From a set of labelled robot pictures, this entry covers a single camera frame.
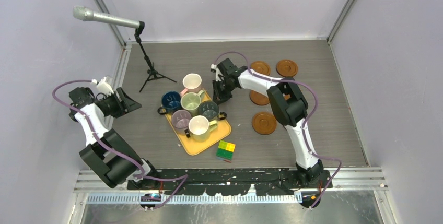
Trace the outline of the dark grey green mug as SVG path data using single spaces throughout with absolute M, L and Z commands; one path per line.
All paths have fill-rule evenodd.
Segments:
M 227 113 L 220 111 L 218 104 L 211 100 L 202 102 L 197 111 L 199 115 L 206 117 L 209 121 L 225 120 L 227 117 Z

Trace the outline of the yellow plastic tray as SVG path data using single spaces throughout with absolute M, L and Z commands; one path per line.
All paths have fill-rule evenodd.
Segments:
M 195 156 L 231 133 L 226 115 L 203 89 L 181 96 L 168 91 L 157 111 L 168 120 L 185 152 Z

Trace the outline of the yellow-green faceted mug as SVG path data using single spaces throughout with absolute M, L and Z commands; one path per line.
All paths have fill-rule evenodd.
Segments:
M 206 117 L 198 115 L 189 122 L 191 137 L 196 142 L 205 142 L 210 138 L 210 134 L 218 127 L 218 121 L 209 121 Z

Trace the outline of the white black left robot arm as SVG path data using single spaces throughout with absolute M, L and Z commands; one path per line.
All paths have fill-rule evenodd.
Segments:
M 72 100 L 69 115 L 81 124 L 86 136 L 86 147 L 79 153 L 84 163 L 110 188 L 129 182 L 135 189 L 155 189 L 160 183 L 155 167 L 104 124 L 105 117 L 119 118 L 142 105 L 121 87 L 101 99 L 90 88 L 77 87 L 69 92 L 69 97 Z

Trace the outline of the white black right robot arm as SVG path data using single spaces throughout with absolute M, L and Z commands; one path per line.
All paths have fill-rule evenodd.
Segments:
M 268 98 L 275 119 L 284 126 L 296 154 L 296 178 L 301 187 L 313 187 L 324 170 L 316 154 L 307 125 L 308 102 L 292 78 L 274 78 L 246 66 L 237 67 L 227 58 L 211 65 L 216 103 L 232 97 L 235 88 L 249 89 Z

